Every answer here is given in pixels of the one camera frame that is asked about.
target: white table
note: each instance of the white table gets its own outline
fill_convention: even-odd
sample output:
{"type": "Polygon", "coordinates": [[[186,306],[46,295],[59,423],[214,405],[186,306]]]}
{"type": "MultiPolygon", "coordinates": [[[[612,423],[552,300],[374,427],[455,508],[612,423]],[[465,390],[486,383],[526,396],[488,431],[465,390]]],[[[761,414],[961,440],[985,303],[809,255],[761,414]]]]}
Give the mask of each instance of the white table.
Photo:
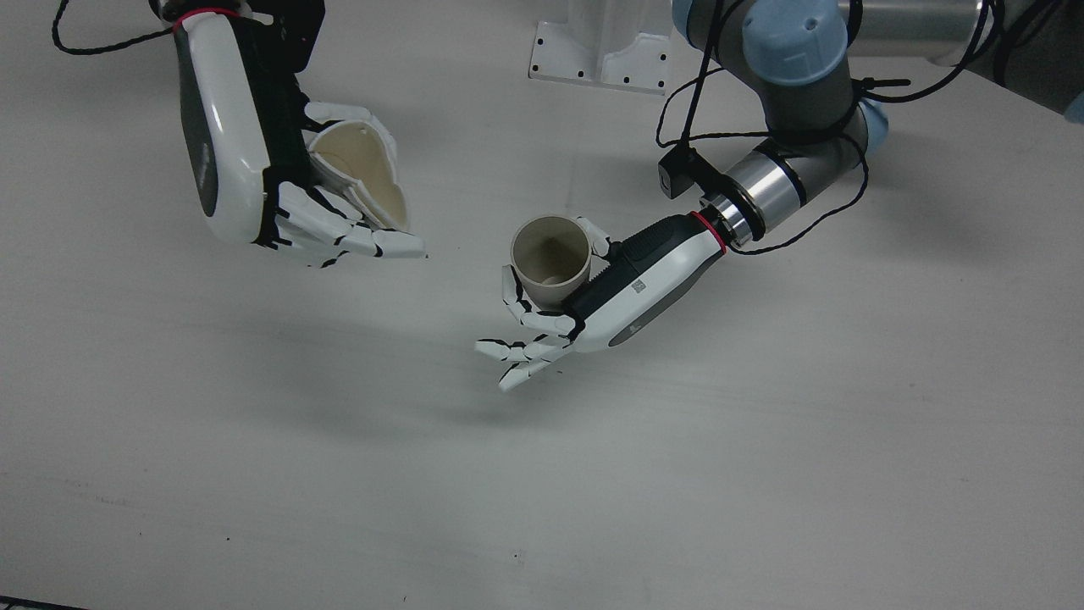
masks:
{"type": "MultiPolygon", "coordinates": [[[[73,2],[65,39],[153,29],[144,4],[73,2]]],[[[965,74],[890,108],[854,209],[503,395],[472,342],[529,335],[499,298],[522,221],[696,206],[656,185],[661,98],[527,78],[542,9],[328,2],[301,85],[392,130],[431,257],[321,271],[207,229],[171,42],[70,57],[54,2],[0,4],[0,594],[1084,607],[1084,129],[965,74]]],[[[697,126],[761,127],[717,78],[697,126]]]]}

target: white bracket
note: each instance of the white bracket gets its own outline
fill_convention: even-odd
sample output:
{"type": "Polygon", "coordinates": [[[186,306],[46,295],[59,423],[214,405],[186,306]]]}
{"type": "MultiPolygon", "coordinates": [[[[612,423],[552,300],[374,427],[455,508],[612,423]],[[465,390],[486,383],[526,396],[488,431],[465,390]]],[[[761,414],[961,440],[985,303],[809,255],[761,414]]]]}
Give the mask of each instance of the white bracket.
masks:
{"type": "Polygon", "coordinates": [[[568,22],[539,22],[531,78],[661,95],[670,74],[668,0],[568,0],[568,22]]]}

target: red ring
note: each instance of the red ring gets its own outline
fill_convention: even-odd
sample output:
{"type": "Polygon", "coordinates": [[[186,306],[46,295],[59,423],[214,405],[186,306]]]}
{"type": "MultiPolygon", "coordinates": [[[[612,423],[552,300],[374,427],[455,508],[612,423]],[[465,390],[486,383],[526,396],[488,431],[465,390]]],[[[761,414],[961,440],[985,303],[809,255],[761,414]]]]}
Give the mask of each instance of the red ring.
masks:
{"type": "Polygon", "coordinates": [[[709,222],[708,219],[705,218],[704,216],[700,216],[699,211],[693,210],[689,211],[689,213],[696,216],[697,220],[704,222],[705,226],[708,226],[708,230],[711,231],[711,234],[715,235],[715,241],[719,242],[719,247],[723,248],[723,254],[726,254],[726,242],[723,241],[723,237],[719,236],[719,231],[717,231],[715,228],[711,225],[711,222],[709,222]]]}
{"type": "Polygon", "coordinates": [[[241,18],[241,15],[238,15],[235,11],[231,11],[229,9],[216,9],[214,7],[196,9],[194,11],[189,11],[184,13],[183,15],[180,16],[180,18],[173,22],[173,34],[177,34],[177,28],[181,27],[181,22],[193,15],[198,15],[199,13],[216,13],[219,15],[225,15],[228,17],[237,17],[238,20],[241,18]]]}

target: cup rim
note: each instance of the cup rim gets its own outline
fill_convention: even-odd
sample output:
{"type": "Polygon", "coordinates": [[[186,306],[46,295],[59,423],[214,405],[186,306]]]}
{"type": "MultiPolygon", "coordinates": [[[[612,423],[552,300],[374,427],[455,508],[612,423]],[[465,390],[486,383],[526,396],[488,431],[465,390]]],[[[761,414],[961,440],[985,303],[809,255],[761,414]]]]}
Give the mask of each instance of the cup rim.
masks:
{"type": "Polygon", "coordinates": [[[531,282],[532,284],[537,284],[537,285],[545,286],[545,287],[564,287],[564,286],[566,286],[566,285],[568,285],[570,283],[578,282],[578,281],[579,282],[583,281],[583,278],[580,277],[580,274],[583,273],[584,269],[588,269],[588,268],[591,267],[591,237],[588,235],[588,232],[583,230],[583,226],[581,226],[579,224],[579,222],[577,222],[575,219],[572,219],[569,216],[565,216],[563,213],[542,213],[540,216],[535,216],[534,218],[531,218],[530,220],[527,220],[526,222],[524,222],[522,224],[520,224],[520,226],[518,229],[516,229],[516,233],[512,237],[512,244],[508,246],[508,258],[512,260],[512,267],[516,270],[516,274],[519,275],[520,280],[527,280],[527,281],[531,282]],[[566,220],[566,221],[570,222],[571,224],[573,224],[577,228],[577,230],[579,231],[579,234],[583,237],[584,245],[586,246],[586,254],[588,255],[584,256],[584,258],[583,258],[583,264],[581,264],[580,268],[577,269],[575,273],[572,273],[572,276],[570,276],[567,280],[565,280],[563,282],[559,282],[559,283],[546,283],[546,284],[544,284],[542,282],[535,281],[535,280],[529,277],[528,275],[526,275],[524,273],[524,271],[519,268],[519,264],[516,263],[516,242],[519,239],[519,233],[521,233],[522,230],[526,229],[532,222],[534,222],[537,220],[542,220],[544,218],[558,218],[560,220],[566,220]]]}

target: beige cup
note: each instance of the beige cup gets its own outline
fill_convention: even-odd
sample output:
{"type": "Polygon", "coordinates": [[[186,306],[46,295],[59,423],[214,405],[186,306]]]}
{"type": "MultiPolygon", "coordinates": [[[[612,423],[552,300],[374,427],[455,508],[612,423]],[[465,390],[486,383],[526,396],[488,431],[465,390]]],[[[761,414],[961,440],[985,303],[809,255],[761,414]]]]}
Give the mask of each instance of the beige cup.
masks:
{"type": "Polygon", "coordinates": [[[591,273],[591,241],[571,218],[540,216],[512,238],[512,265],[539,308],[559,310],[591,273]]]}

